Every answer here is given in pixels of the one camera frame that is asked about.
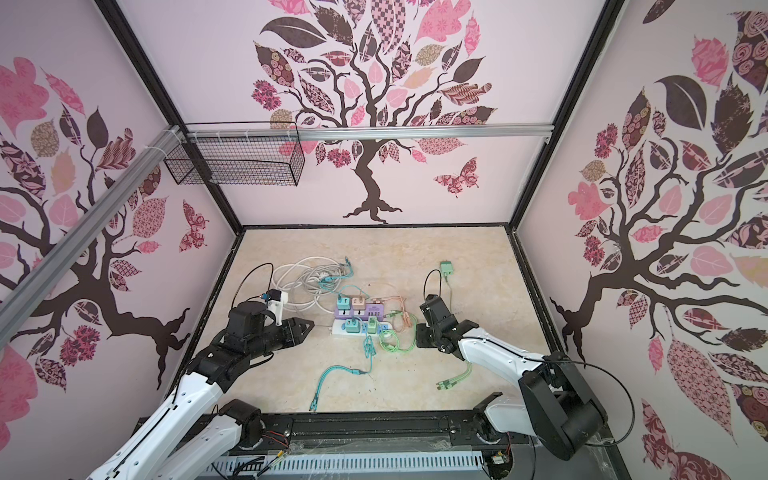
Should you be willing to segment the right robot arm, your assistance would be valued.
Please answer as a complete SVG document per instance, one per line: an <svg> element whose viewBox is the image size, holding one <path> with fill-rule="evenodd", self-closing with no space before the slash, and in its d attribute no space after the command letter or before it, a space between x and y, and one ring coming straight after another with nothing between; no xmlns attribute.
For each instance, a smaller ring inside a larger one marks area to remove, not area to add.
<svg viewBox="0 0 768 480"><path fill-rule="evenodd" d="M555 457L569 460L607 423L602 403L563 352L532 353L473 321L458 321L436 294L426 297L421 311L426 322L417 326L419 348L481 366L518 388L518 399L501 394L481 408L495 431L533 437Z"/></svg>

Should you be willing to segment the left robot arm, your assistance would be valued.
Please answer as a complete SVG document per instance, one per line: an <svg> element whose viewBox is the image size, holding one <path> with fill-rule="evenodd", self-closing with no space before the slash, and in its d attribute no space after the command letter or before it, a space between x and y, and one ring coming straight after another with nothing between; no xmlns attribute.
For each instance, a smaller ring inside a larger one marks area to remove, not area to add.
<svg viewBox="0 0 768 480"><path fill-rule="evenodd" d="M178 385L91 479L195 479L236 447L262 443L261 410L232 400L191 440L183 438L239 377L302 344L312 320L282 319L273 301L245 301L233 307L226 327L187 365Z"/></svg>

